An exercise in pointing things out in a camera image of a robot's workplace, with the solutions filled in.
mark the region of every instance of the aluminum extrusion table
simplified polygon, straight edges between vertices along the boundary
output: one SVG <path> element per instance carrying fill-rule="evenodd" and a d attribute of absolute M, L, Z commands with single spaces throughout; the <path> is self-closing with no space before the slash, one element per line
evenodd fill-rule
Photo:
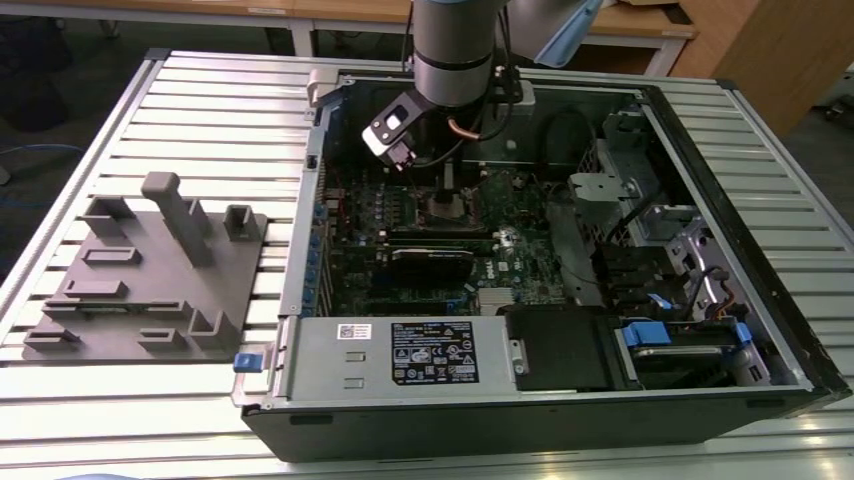
<path fill-rule="evenodd" d="M 114 473 L 145 478 L 854 477 L 854 400 L 766 420 L 702 445 L 423 461 L 287 464 L 233 406 L 231 365 L 38 366 L 26 332 L 89 233 L 89 197 L 130 195 L 151 170 L 185 177 L 206 211 L 249 203 L 271 218 L 243 341 L 275 338 L 285 260 L 311 121 L 309 72 L 397 63 L 171 52 L 146 60 L 0 290 L 0 477 Z M 526 71 L 589 82 L 637 77 Z M 854 235 L 738 91 L 656 80 L 746 224 L 848 377 L 854 376 Z M 266 378 L 250 376 L 250 391 Z"/>

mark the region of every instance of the white label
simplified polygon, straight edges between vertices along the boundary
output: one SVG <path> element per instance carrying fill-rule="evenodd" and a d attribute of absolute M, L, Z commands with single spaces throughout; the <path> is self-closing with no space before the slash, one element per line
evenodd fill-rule
<path fill-rule="evenodd" d="M 674 30 L 665 30 L 662 32 L 662 35 L 665 37 L 684 37 L 684 38 L 692 38 L 692 36 L 694 35 L 692 32 L 677 32 Z"/>
<path fill-rule="evenodd" d="M 339 323 L 338 339 L 339 340 L 370 340 L 371 324 L 370 323 Z"/>
<path fill-rule="evenodd" d="M 250 13 L 261 13 L 262 15 L 285 15 L 282 8 L 247 8 Z"/>

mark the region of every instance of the sticker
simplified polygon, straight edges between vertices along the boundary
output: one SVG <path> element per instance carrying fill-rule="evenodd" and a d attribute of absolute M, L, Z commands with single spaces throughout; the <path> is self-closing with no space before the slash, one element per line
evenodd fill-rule
<path fill-rule="evenodd" d="M 478 383 L 472 322 L 393 323 L 391 363 L 398 385 Z"/>
<path fill-rule="evenodd" d="M 285 9 L 282 8 L 247 8 L 250 13 L 261 13 L 263 15 L 285 15 Z"/>
<path fill-rule="evenodd" d="M 338 339 L 339 340 L 370 340 L 371 324 L 370 323 L 339 323 Z"/>

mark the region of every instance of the blue tab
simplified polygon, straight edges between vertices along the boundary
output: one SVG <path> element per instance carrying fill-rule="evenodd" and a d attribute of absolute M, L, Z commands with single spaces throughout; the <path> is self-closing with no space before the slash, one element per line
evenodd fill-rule
<path fill-rule="evenodd" d="M 624 329 L 626 346 L 670 345 L 670 334 L 665 322 L 634 322 Z"/>
<path fill-rule="evenodd" d="M 738 335 L 738 341 L 742 342 L 742 345 L 753 341 L 753 335 L 746 323 L 736 324 L 736 335 Z"/>
<path fill-rule="evenodd" d="M 265 355 L 261 353 L 239 353 L 235 355 L 235 373 L 261 373 L 265 371 Z"/>

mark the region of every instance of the warning label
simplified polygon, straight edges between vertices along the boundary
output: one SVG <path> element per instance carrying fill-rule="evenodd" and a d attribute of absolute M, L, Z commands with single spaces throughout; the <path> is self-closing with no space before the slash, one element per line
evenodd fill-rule
<path fill-rule="evenodd" d="M 393 323 L 391 362 L 398 385 L 478 383 L 472 322 Z"/>

